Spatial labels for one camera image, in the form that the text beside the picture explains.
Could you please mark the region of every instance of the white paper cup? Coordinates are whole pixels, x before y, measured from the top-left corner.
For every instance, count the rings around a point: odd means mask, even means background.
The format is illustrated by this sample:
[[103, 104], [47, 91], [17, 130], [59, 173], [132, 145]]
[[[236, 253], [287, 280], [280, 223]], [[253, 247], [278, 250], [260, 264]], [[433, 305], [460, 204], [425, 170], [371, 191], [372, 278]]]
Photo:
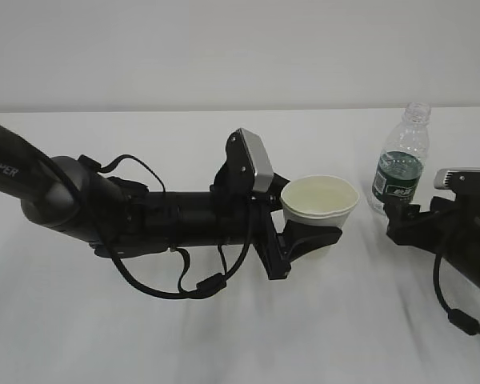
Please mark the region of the white paper cup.
[[[350, 183], [335, 176], [308, 176], [286, 184], [281, 192], [285, 220], [308, 226], [342, 228], [359, 201]], [[322, 249], [322, 254], [329, 250]]]

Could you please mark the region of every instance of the plastic water bottle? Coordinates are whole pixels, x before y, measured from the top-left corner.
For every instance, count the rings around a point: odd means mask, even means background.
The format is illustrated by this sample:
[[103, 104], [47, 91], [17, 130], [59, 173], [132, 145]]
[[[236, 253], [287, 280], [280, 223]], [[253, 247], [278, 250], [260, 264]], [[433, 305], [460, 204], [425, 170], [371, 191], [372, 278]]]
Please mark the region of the plastic water bottle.
[[389, 199], [401, 204], [412, 201], [429, 152], [429, 120], [430, 106], [412, 102], [388, 136], [368, 197], [376, 212], [385, 214], [384, 203]]

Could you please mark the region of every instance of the gray wall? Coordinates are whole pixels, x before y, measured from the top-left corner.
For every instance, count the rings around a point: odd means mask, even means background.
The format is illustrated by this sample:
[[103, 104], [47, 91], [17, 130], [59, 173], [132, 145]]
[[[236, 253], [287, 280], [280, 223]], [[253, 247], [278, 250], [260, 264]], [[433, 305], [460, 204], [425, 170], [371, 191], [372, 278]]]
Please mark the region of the gray wall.
[[480, 106], [480, 0], [0, 0], [0, 111]]

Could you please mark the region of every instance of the black cable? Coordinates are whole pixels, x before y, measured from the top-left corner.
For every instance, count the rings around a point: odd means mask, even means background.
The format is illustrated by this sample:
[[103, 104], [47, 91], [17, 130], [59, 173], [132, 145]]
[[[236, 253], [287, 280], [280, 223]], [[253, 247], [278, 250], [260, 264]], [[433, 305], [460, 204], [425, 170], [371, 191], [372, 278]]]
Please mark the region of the black cable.
[[174, 251], [179, 252], [183, 258], [183, 271], [182, 271], [182, 274], [180, 274], [178, 279], [178, 292], [180, 294], [188, 294], [189, 292], [184, 290], [182, 287], [182, 280], [190, 269], [190, 254], [189, 254], [189, 251], [186, 250], [185, 248], [175, 248]]
[[224, 250], [222, 249], [222, 244], [217, 246], [218, 254], [221, 256], [222, 268], [224, 268], [224, 273], [227, 274], [227, 262], [226, 256], [224, 255]]
[[166, 185], [163, 183], [162, 179], [155, 172], [153, 172], [153, 170], [151, 168], [149, 168], [147, 164], [145, 164], [139, 158], [136, 158], [135, 156], [132, 156], [131, 154], [122, 154], [121, 156], [117, 156], [114, 160], [112, 160], [112, 162], [108, 166], [102, 167], [98, 172], [101, 173], [101, 174], [109, 174], [110, 172], [112, 172], [113, 170], [115, 170], [118, 167], [120, 162], [122, 162], [123, 160], [126, 160], [128, 158], [130, 160], [134, 160], [134, 161], [138, 162], [141, 166], [146, 168], [148, 170], [148, 172], [150, 172], [158, 180], [158, 182], [162, 186], [162, 192], [165, 195]]
[[238, 268], [243, 264], [244, 260], [246, 259], [247, 252], [249, 251], [249, 246], [253, 237], [253, 215], [252, 215], [252, 210], [253, 210], [253, 203], [252, 200], [249, 200], [247, 203], [247, 235], [246, 235], [246, 240], [243, 243], [242, 250], [240, 251], [240, 255], [238, 256], [238, 259], [236, 262], [234, 262], [233, 266], [231, 267], [230, 270], [228, 270], [225, 274], [226, 280], [229, 280], [231, 276], [233, 276]]
[[441, 283], [439, 281], [439, 272], [441, 269], [441, 260], [443, 255], [447, 252], [448, 244], [453, 236], [458, 237], [457, 228], [453, 228], [452, 231], [444, 237], [442, 244], [438, 248], [438, 252], [435, 255], [434, 260], [434, 271], [432, 273], [432, 282], [434, 284], [434, 292], [438, 298], [439, 304], [448, 314], [448, 320], [455, 325], [457, 328], [460, 328], [469, 335], [480, 334], [480, 323], [476, 318], [472, 318], [466, 312], [463, 312], [459, 309], [451, 308], [445, 300], [444, 295], [442, 294]]

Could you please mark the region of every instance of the white tablecloth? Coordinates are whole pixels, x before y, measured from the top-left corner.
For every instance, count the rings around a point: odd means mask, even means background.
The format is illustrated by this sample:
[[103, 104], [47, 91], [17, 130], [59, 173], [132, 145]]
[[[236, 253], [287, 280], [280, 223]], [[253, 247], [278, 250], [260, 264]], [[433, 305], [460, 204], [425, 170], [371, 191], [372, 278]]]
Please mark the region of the white tablecloth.
[[[477, 383], [480, 336], [450, 325], [434, 296], [433, 256], [394, 245], [369, 189], [378, 152], [402, 111], [0, 114], [48, 155], [101, 163], [131, 153], [169, 190], [207, 190], [229, 133], [262, 136], [275, 170], [335, 174], [363, 197], [327, 256], [303, 258], [269, 282], [251, 250], [216, 297], [167, 302], [124, 282], [84, 243], [36, 227], [0, 194], [0, 383]], [[439, 108], [417, 201], [437, 169], [480, 166], [480, 108]], [[158, 185], [132, 162], [116, 175]], [[237, 247], [226, 250], [231, 264]], [[186, 284], [221, 269], [214, 248], [191, 249]], [[132, 259], [145, 283], [174, 290], [177, 254]], [[443, 264], [447, 299], [480, 319], [480, 291]]]

